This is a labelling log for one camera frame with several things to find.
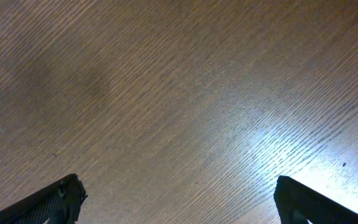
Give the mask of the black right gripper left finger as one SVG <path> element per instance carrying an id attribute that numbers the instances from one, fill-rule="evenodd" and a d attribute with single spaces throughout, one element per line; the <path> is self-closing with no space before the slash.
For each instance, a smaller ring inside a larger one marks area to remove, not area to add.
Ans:
<path id="1" fill-rule="evenodd" d="M 82 181 L 69 174 L 0 211 L 0 223 L 75 223 L 87 198 Z"/>

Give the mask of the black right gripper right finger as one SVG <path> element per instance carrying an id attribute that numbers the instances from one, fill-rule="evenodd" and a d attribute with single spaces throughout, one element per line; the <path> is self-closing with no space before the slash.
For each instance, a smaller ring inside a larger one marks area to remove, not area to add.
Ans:
<path id="1" fill-rule="evenodd" d="M 273 195 L 282 224 L 358 224 L 358 213 L 288 176 L 279 176 Z"/>

